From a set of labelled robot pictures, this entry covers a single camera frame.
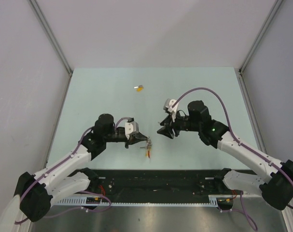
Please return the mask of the metal key organizer red handle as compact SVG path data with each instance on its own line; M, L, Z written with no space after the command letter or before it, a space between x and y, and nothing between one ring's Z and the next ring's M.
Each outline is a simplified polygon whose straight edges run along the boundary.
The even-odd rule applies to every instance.
M153 143L152 143L150 137L148 137L146 140L146 145L141 147L141 149L145 150L145 156L149 159L151 158L152 145L153 145Z

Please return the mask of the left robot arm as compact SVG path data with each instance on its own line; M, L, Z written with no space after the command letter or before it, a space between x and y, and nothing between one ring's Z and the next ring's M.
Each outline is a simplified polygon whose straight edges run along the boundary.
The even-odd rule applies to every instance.
M77 192L95 192L98 189L96 174L89 169L77 169L99 156L107 143L124 143L125 148L129 148L147 140L134 118L127 117L125 125L119 127L112 115L101 114L94 126L82 134L71 152L34 174L25 172L20 175L14 192L20 197L19 209L27 219L36 222L56 202Z

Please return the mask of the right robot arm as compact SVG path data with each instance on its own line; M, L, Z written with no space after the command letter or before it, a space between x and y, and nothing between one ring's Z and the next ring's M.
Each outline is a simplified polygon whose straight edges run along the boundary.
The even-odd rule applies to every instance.
M188 104L188 114L181 116L175 99L163 107L168 116L160 123L158 134L170 139L181 131L197 132L205 145L219 149L245 164L254 173L245 174L224 168L215 177L214 187L220 194L240 190L261 196L270 206L283 210L293 199L293 161L283 162L243 142L225 124L214 120L202 101Z

